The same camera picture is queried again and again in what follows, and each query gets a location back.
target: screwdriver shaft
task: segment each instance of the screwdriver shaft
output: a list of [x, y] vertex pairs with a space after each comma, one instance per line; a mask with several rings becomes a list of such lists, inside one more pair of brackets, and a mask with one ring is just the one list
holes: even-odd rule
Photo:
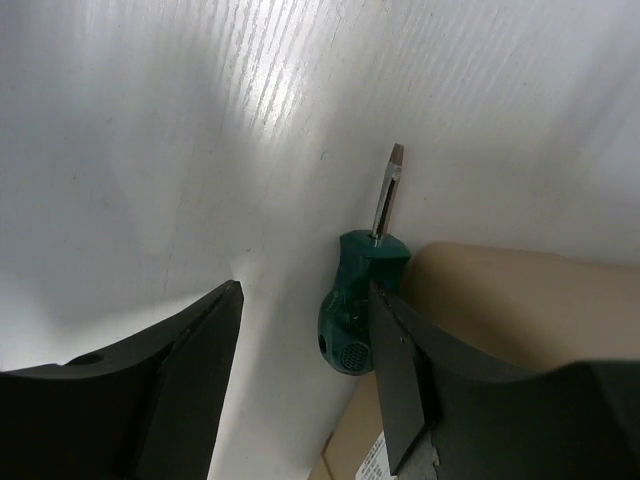
[[389, 158], [389, 163], [387, 164], [387, 169], [384, 174], [380, 199], [378, 200], [378, 207], [376, 208], [376, 216], [373, 220], [371, 237], [374, 240], [382, 238], [389, 228], [393, 201], [395, 200], [400, 175], [402, 174], [403, 156], [404, 147], [396, 143], [391, 151], [391, 157]]

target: cardboard box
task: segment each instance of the cardboard box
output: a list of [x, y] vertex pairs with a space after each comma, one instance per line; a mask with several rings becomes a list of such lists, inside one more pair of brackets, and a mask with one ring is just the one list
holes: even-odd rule
[[308, 480], [354, 480], [381, 433], [378, 385], [370, 373], [360, 380]]
[[551, 253], [432, 243], [400, 296], [435, 326], [505, 362], [547, 371], [640, 357], [640, 268]]

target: wood grain texture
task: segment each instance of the wood grain texture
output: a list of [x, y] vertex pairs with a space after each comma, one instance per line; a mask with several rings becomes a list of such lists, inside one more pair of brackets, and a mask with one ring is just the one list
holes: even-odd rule
[[340, 233], [640, 261], [640, 6], [0, 2], [0, 366], [65, 361], [229, 277], [247, 303], [211, 478], [305, 478]]

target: black plastic piece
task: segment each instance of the black plastic piece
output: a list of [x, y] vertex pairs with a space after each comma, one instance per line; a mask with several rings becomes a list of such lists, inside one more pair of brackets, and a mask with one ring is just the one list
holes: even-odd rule
[[[414, 480], [402, 475], [420, 460], [414, 450], [439, 458], [439, 480], [640, 478], [640, 362], [536, 374], [448, 335], [382, 287], [372, 285], [369, 305], [389, 462], [401, 480]], [[436, 454], [416, 450], [421, 442]]]
[[0, 478], [206, 479], [242, 304], [230, 281], [67, 365], [0, 373]]

